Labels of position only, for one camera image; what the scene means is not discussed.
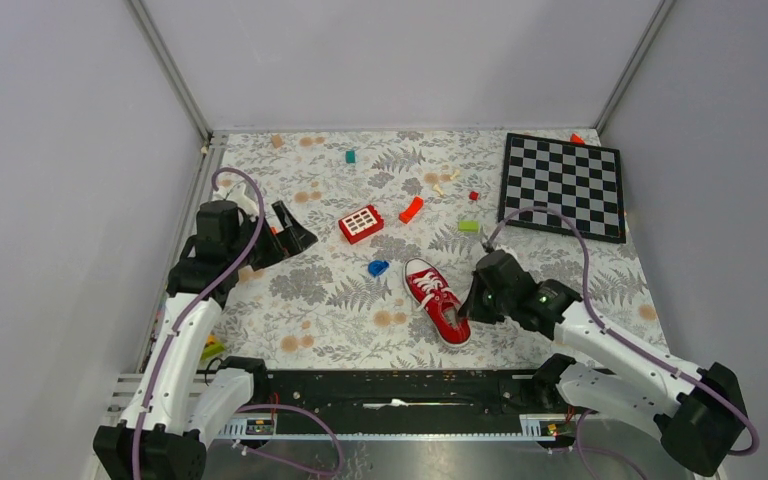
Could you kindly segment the red canvas sneaker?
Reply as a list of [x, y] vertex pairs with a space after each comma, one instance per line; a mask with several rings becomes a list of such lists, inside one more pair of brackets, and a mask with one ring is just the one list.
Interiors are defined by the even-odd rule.
[[441, 341], [453, 348], [466, 345], [471, 338], [468, 318], [458, 314], [462, 303], [442, 273], [424, 259], [411, 258], [404, 264], [403, 279], [417, 309], [428, 316]]

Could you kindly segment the blue plastic toy piece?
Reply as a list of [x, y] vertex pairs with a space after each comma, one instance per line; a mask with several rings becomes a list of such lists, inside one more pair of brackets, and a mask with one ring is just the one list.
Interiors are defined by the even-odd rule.
[[374, 260], [368, 264], [367, 271], [372, 277], [377, 278], [386, 272], [389, 266], [390, 264], [387, 261]]

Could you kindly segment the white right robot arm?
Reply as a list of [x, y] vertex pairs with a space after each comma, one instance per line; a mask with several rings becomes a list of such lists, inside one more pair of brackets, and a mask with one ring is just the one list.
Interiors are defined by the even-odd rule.
[[480, 323], [511, 319], [592, 358], [607, 374], [555, 354], [535, 375], [535, 402], [594, 410], [657, 440], [678, 464], [710, 477], [746, 430], [736, 374], [715, 362], [703, 368], [663, 352], [599, 314], [557, 280], [535, 281], [503, 250], [484, 255], [472, 273], [461, 314]]

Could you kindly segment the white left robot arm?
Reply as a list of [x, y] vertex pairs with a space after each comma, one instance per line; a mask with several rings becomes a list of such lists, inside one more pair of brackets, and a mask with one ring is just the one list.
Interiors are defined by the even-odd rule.
[[197, 211], [166, 282], [164, 317], [154, 351], [130, 403], [114, 426], [101, 426], [93, 450], [112, 479], [199, 479], [207, 449], [234, 412], [269, 401], [262, 361], [233, 357], [190, 401], [202, 352], [239, 280], [239, 271], [263, 270], [299, 255], [318, 238], [281, 201], [272, 230], [258, 207], [213, 200]]

